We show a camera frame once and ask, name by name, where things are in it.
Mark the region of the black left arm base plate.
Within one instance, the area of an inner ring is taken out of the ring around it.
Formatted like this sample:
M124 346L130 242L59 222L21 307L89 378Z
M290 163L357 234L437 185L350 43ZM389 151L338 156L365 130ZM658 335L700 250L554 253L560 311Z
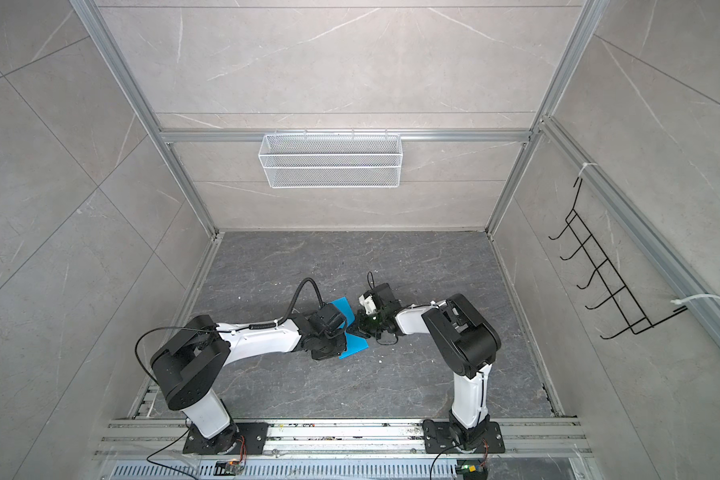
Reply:
M211 439L205 438L197 426L191 424L183 454L196 455L261 455L269 430L266 422L232 423Z

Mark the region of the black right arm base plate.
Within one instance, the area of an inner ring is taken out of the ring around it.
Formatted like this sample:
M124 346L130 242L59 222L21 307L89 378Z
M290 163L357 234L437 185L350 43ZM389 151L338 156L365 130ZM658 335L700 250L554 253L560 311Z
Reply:
M425 450L429 454L442 452L474 451L503 454L506 447L500 425L490 419L467 429L457 420L435 421L425 419L421 423Z

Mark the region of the blue square paper sheet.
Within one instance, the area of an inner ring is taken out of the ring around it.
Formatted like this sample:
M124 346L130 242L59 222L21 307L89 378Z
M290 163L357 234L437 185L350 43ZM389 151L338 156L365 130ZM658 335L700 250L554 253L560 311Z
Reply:
M331 304L336 306L338 310L346 317L347 326L352 326L355 322L355 314L352 307L346 297L331 301ZM357 354L363 350L366 350L369 345L365 338L351 334L349 331L345 333L346 349L339 355L340 359L348 358L351 355Z

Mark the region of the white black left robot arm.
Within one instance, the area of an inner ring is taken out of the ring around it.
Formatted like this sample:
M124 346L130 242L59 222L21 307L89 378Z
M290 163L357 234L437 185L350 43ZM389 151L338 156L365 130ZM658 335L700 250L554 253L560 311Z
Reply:
M331 303L262 323L216 323L199 315L153 354L149 366L169 409L182 412L203 438L212 440L233 425L213 391L224 367L273 353L305 351L316 361L338 357L346 350L347 326L347 317Z

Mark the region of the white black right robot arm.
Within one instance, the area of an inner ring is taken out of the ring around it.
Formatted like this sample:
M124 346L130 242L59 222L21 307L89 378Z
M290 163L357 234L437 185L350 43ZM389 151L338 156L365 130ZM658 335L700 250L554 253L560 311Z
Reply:
M489 419L488 377L501 348L495 328L462 294L442 301L405 306L389 284L383 283L359 297L350 330L366 338L388 333L397 337L427 334L454 374L452 420L464 431Z

